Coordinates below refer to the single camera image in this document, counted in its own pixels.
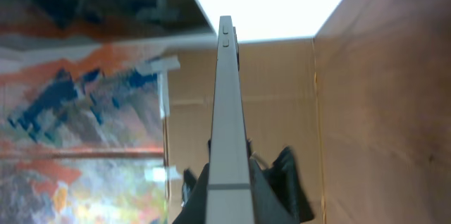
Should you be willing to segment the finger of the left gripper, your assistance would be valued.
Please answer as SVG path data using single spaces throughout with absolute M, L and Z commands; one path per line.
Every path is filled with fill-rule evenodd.
M 314 210 L 302 188 L 296 158 L 291 147 L 285 147 L 272 166 L 265 169 L 263 174 L 278 201 L 297 223 L 314 219 Z
M 188 168 L 183 171 L 183 185 L 182 185 L 182 204 L 185 206 L 191 197 L 192 191 L 197 184 L 197 176 Z

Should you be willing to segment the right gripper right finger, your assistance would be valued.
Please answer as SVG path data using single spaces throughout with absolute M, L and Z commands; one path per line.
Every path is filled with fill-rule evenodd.
M 276 194 L 264 177 L 259 164 L 249 160 L 251 191 L 254 214 L 258 224 L 298 224 L 292 215 L 279 202 Z

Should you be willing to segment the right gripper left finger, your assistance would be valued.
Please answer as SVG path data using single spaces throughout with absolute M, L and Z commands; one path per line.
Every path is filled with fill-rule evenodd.
M 209 179 L 209 163 L 207 163 L 197 178 L 191 197 L 187 204 L 182 207 L 181 212 L 173 221 L 173 224 L 205 224 L 206 218 L 206 196 Z

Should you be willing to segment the Galaxy smartphone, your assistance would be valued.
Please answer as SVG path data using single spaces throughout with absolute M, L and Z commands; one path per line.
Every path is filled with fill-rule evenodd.
M 211 129 L 206 222 L 252 224 L 245 120 L 232 18 L 220 17 Z

